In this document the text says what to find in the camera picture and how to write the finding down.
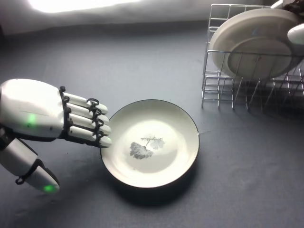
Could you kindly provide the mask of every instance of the plate with leaf design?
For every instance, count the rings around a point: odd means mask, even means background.
[[[200,147],[198,129],[180,107],[142,100],[120,109],[111,119],[112,146],[101,149],[109,172],[121,182],[155,188],[181,177]]]

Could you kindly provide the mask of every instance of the ceramic plate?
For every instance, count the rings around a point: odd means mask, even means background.
[[[293,13],[281,9],[254,9],[240,13],[223,23],[214,33],[209,50],[303,55],[303,46],[293,45],[289,29],[300,24]],[[273,78],[295,67],[301,57],[213,53],[215,65],[230,77],[245,79]]]
[[[101,149],[106,168],[118,180],[154,188],[181,177],[199,151],[198,129],[178,106],[161,100],[129,104],[110,119],[112,146]]]

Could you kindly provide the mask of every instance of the gray table surface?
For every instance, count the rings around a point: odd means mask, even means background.
[[[94,97],[108,116],[143,99],[179,105],[195,121],[200,150],[179,182],[160,190],[116,181],[94,147],[30,142],[58,177],[45,195],[0,166],[1,228],[286,228],[304,226],[303,126],[291,120],[201,109],[205,23],[81,26],[9,38],[0,82],[32,78]]]

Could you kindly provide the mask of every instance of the dish rack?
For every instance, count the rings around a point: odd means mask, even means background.
[[[222,69],[218,69],[212,61],[212,53],[218,52],[224,55],[239,55],[238,65],[241,63],[243,55],[256,55],[256,65],[260,57],[266,54],[242,53],[210,50],[209,43],[215,31],[225,21],[231,17],[248,10],[269,8],[268,6],[258,5],[237,5],[237,4],[212,4],[206,42],[206,52],[203,65],[203,85],[202,85],[202,107],[205,102],[217,102],[218,107],[222,103],[230,103],[234,109],[236,105],[246,105],[247,110],[258,107],[262,112],[275,110],[281,112],[284,110],[303,110],[304,115],[304,64],[303,61],[294,69],[276,78],[272,79],[244,79],[237,76],[235,78],[227,76]],[[299,56],[287,55],[266,55],[275,56],[275,58],[299,58]]]

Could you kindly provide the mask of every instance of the robotic hand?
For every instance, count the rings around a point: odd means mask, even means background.
[[[106,106],[35,80],[12,79],[0,88],[0,164],[24,182],[46,193],[59,181],[20,138],[50,142],[56,138],[98,148],[111,145]]]
[[[287,10],[304,18],[304,0],[280,0],[271,8]],[[304,45],[304,23],[290,29],[287,35],[292,43]]]

